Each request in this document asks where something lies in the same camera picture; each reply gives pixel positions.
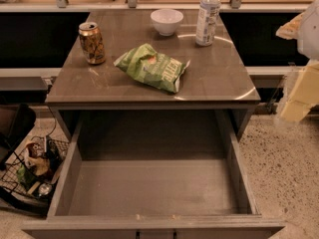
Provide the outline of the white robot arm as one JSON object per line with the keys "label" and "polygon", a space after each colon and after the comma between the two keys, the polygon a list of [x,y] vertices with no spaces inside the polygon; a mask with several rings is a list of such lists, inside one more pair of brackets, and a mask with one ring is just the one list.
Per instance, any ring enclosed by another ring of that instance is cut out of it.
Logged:
{"label": "white robot arm", "polygon": [[298,53],[309,59],[306,66],[291,67],[277,109],[281,120],[300,122],[319,105],[319,0],[280,26],[276,36],[295,39]]}

